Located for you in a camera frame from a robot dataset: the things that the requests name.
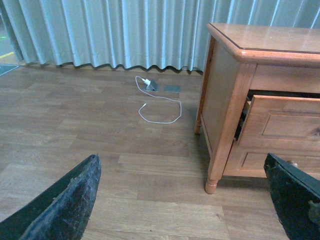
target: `dresser drawer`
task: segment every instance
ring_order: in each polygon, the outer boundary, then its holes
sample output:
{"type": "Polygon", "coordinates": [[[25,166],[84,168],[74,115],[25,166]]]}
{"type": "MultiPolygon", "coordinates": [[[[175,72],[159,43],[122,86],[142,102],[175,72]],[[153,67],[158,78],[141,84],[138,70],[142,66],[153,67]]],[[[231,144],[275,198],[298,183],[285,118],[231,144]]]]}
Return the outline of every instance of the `dresser drawer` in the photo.
{"type": "Polygon", "coordinates": [[[320,94],[320,68],[258,64],[250,89],[320,94]]]}
{"type": "Polygon", "coordinates": [[[285,161],[295,162],[300,170],[320,180],[320,152],[240,147],[236,140],[232,144],[223,174],[264,178],[264,164],[268,153],[285,161]]]}
{"type": "Polygon", "coordinates": [[[238,145],[320,151],[320,99],[254,95],[238,145]]]}

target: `curtain fold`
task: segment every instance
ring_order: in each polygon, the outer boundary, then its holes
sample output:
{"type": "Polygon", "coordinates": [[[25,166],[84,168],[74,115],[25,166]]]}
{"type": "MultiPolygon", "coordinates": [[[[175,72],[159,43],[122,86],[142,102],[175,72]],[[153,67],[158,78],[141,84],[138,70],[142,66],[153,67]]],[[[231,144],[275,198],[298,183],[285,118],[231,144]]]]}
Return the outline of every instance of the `curtain fold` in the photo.
{"type": "Polygon", "coordinates": [[[203,70],[210,22],[320,28],[318,0],[0,0],[27,63],[203,70]]]}

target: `laminate floor plank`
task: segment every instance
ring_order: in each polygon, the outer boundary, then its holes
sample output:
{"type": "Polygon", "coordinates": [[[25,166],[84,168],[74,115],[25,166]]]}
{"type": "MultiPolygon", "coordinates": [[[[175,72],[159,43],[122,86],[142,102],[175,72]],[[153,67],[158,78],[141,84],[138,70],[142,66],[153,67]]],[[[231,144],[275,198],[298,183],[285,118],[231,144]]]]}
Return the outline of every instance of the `laminate floor plank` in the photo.
{"type": "Polygon", "coordinates": [[[208,195],[204,192],[203,177],[145,174],[140,179],[138,199],[248,208],[257,205],[261,209],[272,209],[273,203],[266,183],[259,183],[259,179],[245,179],[223,178],[219,181],[216,192],[208,195]]]}
{"type": "Polygon", "coordinates": [[[0,163],[6,165],[26,165],[26,167],[42,166],[46,168],[63,166],[69,171],[92,154],[99,154],[104,173],[116,171],[120,154],[103,150],[97,151],[95,148],[80,149],[3,144],[3,146],[0,147],[0,163]]]}
{"type": "Polygon", "coordinates": [[[220,206],[97,195],[89,229],[229,240],[220,206]]]}
{"type": "Polygon", "coordinates": [[[82,240],[170,240],[166,235],[87,228],[82,240]]]}
{"type": "Polygon", "coordinates": [[[256,207],[223,206],[231,240],[289,240],[276,211],[256,207]]]}
{"type": "Polygon", "coordinates": [[[207,172],[202,162],[189,157],[129,153],[120,155],[117,170],[124,173],[186,177],[204,177],[207,172]]]}

